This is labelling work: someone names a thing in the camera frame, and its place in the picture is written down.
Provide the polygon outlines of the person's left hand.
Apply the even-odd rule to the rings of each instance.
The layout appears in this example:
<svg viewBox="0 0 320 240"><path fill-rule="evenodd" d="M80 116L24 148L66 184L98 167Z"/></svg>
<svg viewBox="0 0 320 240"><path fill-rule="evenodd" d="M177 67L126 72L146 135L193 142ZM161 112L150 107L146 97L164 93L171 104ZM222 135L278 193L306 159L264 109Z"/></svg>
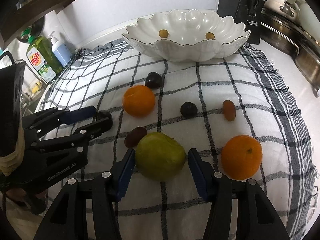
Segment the person's left hand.
<svg viewBox="0 0 320 240"><path fill-rule="evenodd" d="M4 194L18 206L26 207L27 205L33 206L41 203L47 193L48 189L35 195L27 194L24 189L10 189Z"/></svg>

